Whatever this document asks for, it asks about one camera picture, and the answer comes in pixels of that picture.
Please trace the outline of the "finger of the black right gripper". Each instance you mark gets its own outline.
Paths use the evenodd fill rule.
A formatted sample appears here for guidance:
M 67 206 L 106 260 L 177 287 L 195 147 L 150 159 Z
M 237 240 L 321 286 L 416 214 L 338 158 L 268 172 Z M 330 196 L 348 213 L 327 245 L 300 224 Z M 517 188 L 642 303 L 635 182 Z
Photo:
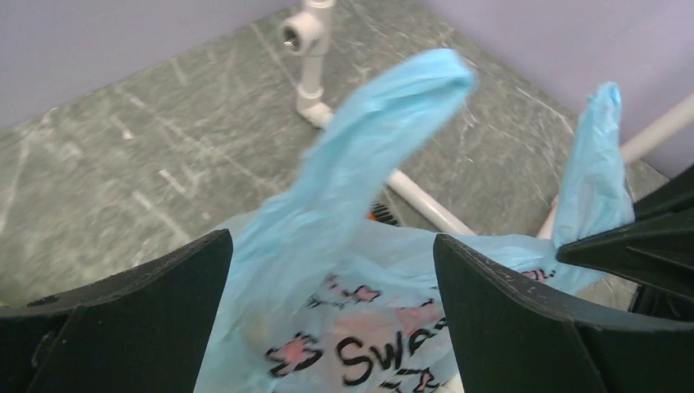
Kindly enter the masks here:
M 678 213 L 693 207 L 693 166 L 670 179 L 667 184 L 643 197 L 634 205 L 635 219 L 649 219 Z
M 693 300 L 693 209 L 651 217 L 561 246 L 557 259 Z

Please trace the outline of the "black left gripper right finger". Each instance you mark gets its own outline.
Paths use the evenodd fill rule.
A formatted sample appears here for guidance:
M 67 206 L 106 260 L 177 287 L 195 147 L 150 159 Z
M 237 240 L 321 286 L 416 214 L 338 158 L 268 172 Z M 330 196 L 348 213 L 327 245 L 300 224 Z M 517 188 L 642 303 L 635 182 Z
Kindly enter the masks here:
M 465 391 L 692 391 L 691 323 L 565 294 L 449 235 L 433 257 Z

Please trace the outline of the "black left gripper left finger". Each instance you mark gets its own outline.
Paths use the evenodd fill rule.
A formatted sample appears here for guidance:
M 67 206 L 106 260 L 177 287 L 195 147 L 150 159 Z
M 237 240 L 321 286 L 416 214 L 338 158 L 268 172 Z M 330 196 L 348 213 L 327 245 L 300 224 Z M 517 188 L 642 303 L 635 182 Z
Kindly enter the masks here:
M 232 259 L 215 230 L 83 287 L 1 309 L 4 392 L 191 392 Z

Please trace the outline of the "light blue printed plastic bag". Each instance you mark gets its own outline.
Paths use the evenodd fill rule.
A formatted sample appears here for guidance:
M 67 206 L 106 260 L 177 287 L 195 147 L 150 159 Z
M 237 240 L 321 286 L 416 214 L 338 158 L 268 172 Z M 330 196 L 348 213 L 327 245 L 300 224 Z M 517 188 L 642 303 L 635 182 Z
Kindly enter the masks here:
M 235 240 L 196 391 L 432 392 L 459 374 L 435 233 L 367 211 L 475 86 L 438 48 L 344 101 L 291 187 Z

